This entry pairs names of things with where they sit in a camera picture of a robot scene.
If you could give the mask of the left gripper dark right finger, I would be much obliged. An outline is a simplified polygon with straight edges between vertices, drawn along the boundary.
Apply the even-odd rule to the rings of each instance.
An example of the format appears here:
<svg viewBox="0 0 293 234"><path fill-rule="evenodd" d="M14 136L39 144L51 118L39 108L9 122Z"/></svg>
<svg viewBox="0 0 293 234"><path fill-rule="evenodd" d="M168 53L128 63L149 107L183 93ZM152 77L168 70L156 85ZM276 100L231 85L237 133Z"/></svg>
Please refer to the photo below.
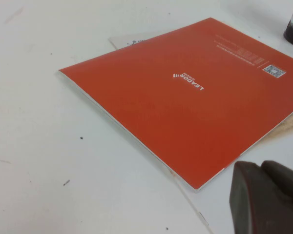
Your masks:
<svg viewBox="0 0 293 234"><path fill-rule="evenodd" d="M293 170L272 160L263 161L261 169L293 201Z"/></svg>

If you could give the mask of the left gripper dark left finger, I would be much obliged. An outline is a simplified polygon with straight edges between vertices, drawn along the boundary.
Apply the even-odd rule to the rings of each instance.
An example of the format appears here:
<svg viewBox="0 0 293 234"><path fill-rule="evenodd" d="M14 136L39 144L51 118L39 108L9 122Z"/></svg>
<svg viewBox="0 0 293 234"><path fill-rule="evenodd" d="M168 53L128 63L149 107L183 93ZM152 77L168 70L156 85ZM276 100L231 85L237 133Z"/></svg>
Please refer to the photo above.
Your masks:
<svg viewBox="0 0 293 234"><path fill-rule="evenodd" d="M234 164L230 210L236 234L293 234L293 201L252 162Z"/></svg>

